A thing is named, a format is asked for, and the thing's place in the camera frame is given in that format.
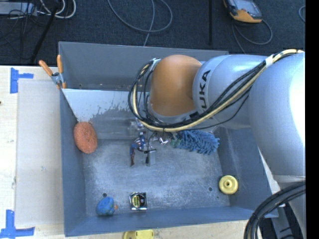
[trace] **orange sponge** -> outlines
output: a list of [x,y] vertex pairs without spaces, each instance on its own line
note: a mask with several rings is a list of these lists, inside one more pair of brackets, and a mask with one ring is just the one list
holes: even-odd
[[73,129],[75,145],[86,154],[93,153],[98,146],[95,130],[88,122],[79,122]]

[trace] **orange handle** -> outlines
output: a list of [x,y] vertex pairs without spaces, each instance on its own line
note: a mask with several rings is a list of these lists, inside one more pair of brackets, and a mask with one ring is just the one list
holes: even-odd
[[48,65],[43,60],[39,60],[39,65],[45,70],[48,76],[51,77],[53,75],[52,70],[48,67]]
[[58,70],[59,70],[59,73],[63,73],[63,66],[62,66],[62,61],[61,61],[61,55],[57,55],[56,57],[56,63],[58,65]]

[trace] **electronic device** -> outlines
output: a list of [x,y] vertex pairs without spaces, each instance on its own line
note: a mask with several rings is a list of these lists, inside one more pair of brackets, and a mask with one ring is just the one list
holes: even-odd
[[260,23],[262,14],[252,0],[223,0],[229,15],[239,23]]

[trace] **blue ball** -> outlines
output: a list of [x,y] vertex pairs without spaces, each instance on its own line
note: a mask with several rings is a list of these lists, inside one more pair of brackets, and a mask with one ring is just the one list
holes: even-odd
[[96,213],[101,216],[112,215],[114,212],[115,204],[112,197],[103,198],[96,207]]

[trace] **yellow object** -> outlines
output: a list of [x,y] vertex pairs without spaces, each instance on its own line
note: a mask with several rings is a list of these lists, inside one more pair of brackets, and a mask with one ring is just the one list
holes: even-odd
[[232,195],[238,189],[238,181],[231,175],[225,175],[219,181],[219,189],[224,194]]
[[124,233],[123,239],[153,239],[154,231],[149,230],[138,230],[138,231],[128,231]]

